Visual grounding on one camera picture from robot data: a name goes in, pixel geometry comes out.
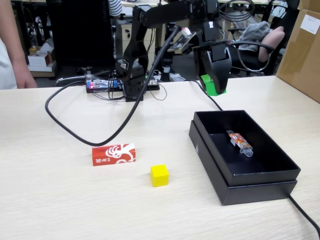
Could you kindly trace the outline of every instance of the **hand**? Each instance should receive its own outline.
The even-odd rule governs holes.
[[[18,89],[32,89],[38,87],[26,63],[12,64],[12,67]]]

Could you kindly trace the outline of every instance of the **brown cardboard box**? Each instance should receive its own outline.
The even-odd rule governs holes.
[[[276,75],[320,103],[320,0],[301,0],[295,22]]]

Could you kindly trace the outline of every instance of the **black box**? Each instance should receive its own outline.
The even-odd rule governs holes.
[[[253,156],[239,153],[226,130],[240,133]],[[196,112],[189,136],[223,205],[287,198],[300,168],[243,110]]]

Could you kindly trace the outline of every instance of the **black robotic arm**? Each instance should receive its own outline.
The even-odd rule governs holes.
[[[216,42],[219,39],[219,16],[217,0],[180,0],[157,7],[136,6],[130,42],[123,59],[116,63],[116,73],[124,83],[126,101],[136,101],[145,81],[149,61],[144,45],[147,29],[185,19],[189,19],[194,36],[183,44],[182,54],[193,50],[196,74],[202,87],[205,90],[213,88],[207,89],[208,94],[222,94],[227,87],[232,62],[226,42]],[[203,81],[205,75],[210,77],[207,82]]]

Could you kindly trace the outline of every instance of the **red packaging box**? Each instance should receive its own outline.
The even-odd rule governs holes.
[[[93,147],[92,161],[93,166],[135,162],[135,145],[131,143]]]

